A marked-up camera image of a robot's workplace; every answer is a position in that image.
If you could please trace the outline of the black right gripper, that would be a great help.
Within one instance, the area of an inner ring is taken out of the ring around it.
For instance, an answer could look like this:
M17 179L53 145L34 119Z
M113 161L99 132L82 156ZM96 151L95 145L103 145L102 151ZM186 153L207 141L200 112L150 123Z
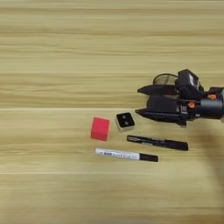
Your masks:
M149 85L141 87L144 95L176 95L174 85ZM201 99L181 99L167 96L152 96L148 108L136 113L156 122L176 123L186 126L186 121L195 119L221 120L224 116L224 87L211 87Z

